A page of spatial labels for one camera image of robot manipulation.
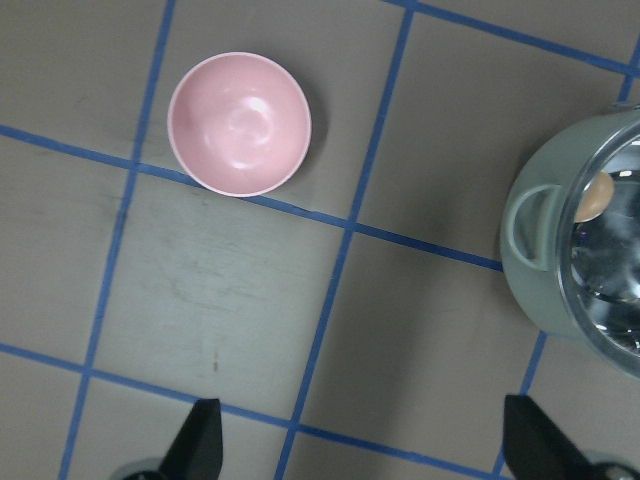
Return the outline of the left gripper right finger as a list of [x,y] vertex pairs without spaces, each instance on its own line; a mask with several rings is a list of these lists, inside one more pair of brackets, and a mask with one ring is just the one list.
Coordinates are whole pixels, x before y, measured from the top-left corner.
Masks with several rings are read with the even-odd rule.
[[637,479],[639,470],[617,461],[589,460],[527,395],[504,399],[503,456],[516,479]]

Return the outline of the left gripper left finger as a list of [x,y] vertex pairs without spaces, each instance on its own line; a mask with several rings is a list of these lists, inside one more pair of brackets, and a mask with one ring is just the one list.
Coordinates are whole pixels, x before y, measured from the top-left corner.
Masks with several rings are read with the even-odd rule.
[[223,429],[219,399],[197,400],[157,465],[120,467],[113,479],[219,479],[223,467]]

